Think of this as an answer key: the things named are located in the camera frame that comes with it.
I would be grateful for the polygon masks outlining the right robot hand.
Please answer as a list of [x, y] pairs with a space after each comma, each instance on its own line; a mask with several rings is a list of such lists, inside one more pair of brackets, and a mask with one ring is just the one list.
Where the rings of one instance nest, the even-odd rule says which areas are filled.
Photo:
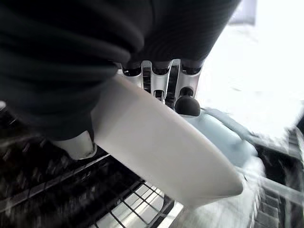
[[201, 68], [237, 0], [3, 0], [0, 99], [74, 160], [95, 154], [91, 111], [119, 67]]

